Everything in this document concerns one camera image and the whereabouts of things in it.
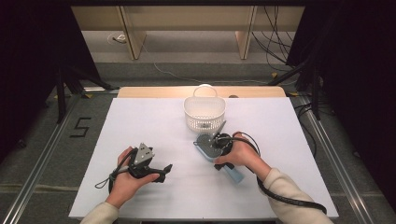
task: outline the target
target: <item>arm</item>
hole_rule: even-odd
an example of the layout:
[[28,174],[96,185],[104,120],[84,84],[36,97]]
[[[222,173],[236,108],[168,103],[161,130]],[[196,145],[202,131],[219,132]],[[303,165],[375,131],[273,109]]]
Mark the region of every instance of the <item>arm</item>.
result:
[[[238,133],[235,137],[244,138],[241,133]],[[313,202],[309,195],[301,191],[290,177],[268,165],[253,148],[244,142],[234,141],[231,152],[215,160],[215,164],[222,164],[225,162],[234,165],[245,165],[263,181],[267,189],[275,194],[287,198]],[[284,223],[332,223],[330,219],[318,209],[282,203],[272,198],[269,198],[269,202],[277,217]]]
[[[121,163],[122,159],[131,150],[132,148],[128,147],[119,155],[118,164]],[[132,199],[138,189],[154,181],[158,177],[160,177],[159,174],[152,174],[136,179],[129,175],[128,172],[118,174],[113,189],[107,196],[106,201],[98,204],[86,217],[84,217],[84,219],[82,219],[81,223],[113,223],[113,221],[118,218],[119,209],[122,205]]]

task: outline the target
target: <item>person's left hand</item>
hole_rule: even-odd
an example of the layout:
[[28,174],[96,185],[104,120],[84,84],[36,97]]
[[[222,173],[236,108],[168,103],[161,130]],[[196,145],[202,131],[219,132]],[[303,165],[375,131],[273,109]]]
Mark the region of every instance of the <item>person's left hand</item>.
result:
[[[118,164],[122,162],[122,159],[131,150],[132,148],[128,147],[119,155]],[[122,166],[128,165],[129,160],[130,158],[125,160]],[[106,202],[116,206],[117,208],[120,208],[125,202],[134,197],[134,194],[137,192],[138,189],[140,189],[147,183],[154,181],[158,177],[160,177],[159,174],[151,174],[146,175],[145,177],[142,177],[140,179],[136,179],[128,172],[118,174],[116,181],[114,182],[113,189],[108,195]]]

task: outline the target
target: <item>hand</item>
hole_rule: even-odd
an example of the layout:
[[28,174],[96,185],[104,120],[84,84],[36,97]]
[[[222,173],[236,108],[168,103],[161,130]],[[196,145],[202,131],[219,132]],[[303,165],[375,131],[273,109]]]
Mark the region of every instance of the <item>hand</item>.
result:
[[[248,140],[241,133],[236,133],[235,138],[243,138]],[[244,165],[253,171],[259,179],[264,181],[271,167],[257,154],[257,152],[247,143],[233,140],[233,148],[231,152],[225,156],[220,156],[214,160],[215,164],[223,164],[225,162],[233,165]]]
[[[118,158],[118,164],[121,163],[122,159],[132,150],[131,147],[125,149]],[[122,166],[128,165],[130,158],[125,160]],[[110,203],[117,208],[120,208],[125,202],[134,197],[137,190],[142,186],[150,183],[160,177],[159,174],[146,175],[140,179],[136,179],[131,176],[128,172],[121,173],[117,175],[116,181],[114,183],[113,189],[108,195],[106,202]]]

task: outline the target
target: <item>gray floor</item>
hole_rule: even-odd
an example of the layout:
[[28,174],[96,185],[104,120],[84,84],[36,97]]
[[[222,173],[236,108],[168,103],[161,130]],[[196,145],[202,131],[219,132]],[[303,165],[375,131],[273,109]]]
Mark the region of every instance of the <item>gray floor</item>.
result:
[[[213,85],[261,85],[270,81],[274,72],[281,74],[269,66],[268,62],[277,68],[289,69],[273,58],[267,62],[265,53],[254,40],[250,45],[248,59],[240,60],[233,33],[229,32],[152,32],[148,34],[145,42],[147,51],[143,51],[141,58],[136,61],[129,60],[125,45],[107,42],[110,36],[118,36],[119,33],[87,32],[84,35],[87,37],[92,57],[102,79],[115,86],[172,86],[200,83],[192,79],[211,82]],[[277,45],[273,45],[273,51],[281,55]],[[282,84],[286,92],[294,91],[292,82],[295,78]],[[94,86],[88,81],[84,81],[83,84]],[[41,153],[47,148],[52,132],[57,128],[57,103],[54,96],[55,92],[47,100],[48,108],[42,109],[30,132],[26,134],[24,139],[27,147],[15,148],[0,164],[2,219],[6,218],[7,210],[15,202],[21,187],[29,179],[36,162],[40,160]],[[111,92],[96,92],[89,96],[71,96],[67,99],[70,116],[64,124],[58,142],[54,144],[53,151],[49,154],[48,162],[34,187],[35,191],[21,208],[19,223],[78,223],[77,220],[68,217],[68,212],[88,167],[111,100],[117,97]],[[303,98],[303,96],[292,97],[290,100],[294,105],[301,105]],[[353,155],[354,147],[337,117],[326,104],[326,98],[322,96],[320,101],[323,103],[320,109],[321,124],[325,127],[353,186],[362,197],[372,223],[396,223],[394,211],[389,207],[364,164]],[[75,130],[79,118],[91,118],[84,119],[80,123],[89,127],[89,130],[85,137],[73,138],[72,135],[83,133],[82,130]],[[307,114],[301,117],[301,121],[314,135],[318,146],[316,155],[318,168],[340,215],[334,222],[360,223],[359,215],[353,210],[354,206],[351,205],[325,153],[325,148],[315,134],[313,123]],[[308,133],[306,139],[314,150],[314,141]]]

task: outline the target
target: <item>metal rail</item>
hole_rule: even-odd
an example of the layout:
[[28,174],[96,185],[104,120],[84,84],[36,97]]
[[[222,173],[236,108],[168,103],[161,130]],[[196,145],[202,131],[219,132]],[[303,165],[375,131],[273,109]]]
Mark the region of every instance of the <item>metal rail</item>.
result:
[[[306,105],[309,103],[309,100],[307,99],[307,97],[302,97],[301,102],[303,105]],[[356,214],[356,218],[358,219],[359,223],[374,223],[363,198],[353,184],[352,179],[347,173],[344,164],[338,156],[337,151],[332,145],[332,141],[326,134],[326,131],[323,128],[320,120],[317,120],[311,111],[307,112],[307,114],[312,126],[314,127],[315,133],[317,134],[318,139],[322,144],[323,149],[329,159],[329,162],[332,165],[335,174],[337,175],[338,181],[340,182],[341,187],[343,188],[344,193],[347,196],[349,203]]]
[[35,164],[32,172],[29,174],[29,177],[23,184],[21,191],[19,192],[18,196],[14,200],[13,204],[9,207],[6,218],[3,220],[4,224],[14,224],[18,223],[24,208],[28,204],[33,191],[35,190],[35,186],[42,176],[54,149],[57,147],[59,140],[61,139],[62,133],[66,124],[68,123],[68,119],[70,114],[72,113],[75,105],[79,100],[79,95],[74,95],[70,99],[70,106],[64,116],[62,122],[58,123],[52,132],[49,141],[47,142],[46,146],[44,147],[43,151],[41,152],[40,157]]

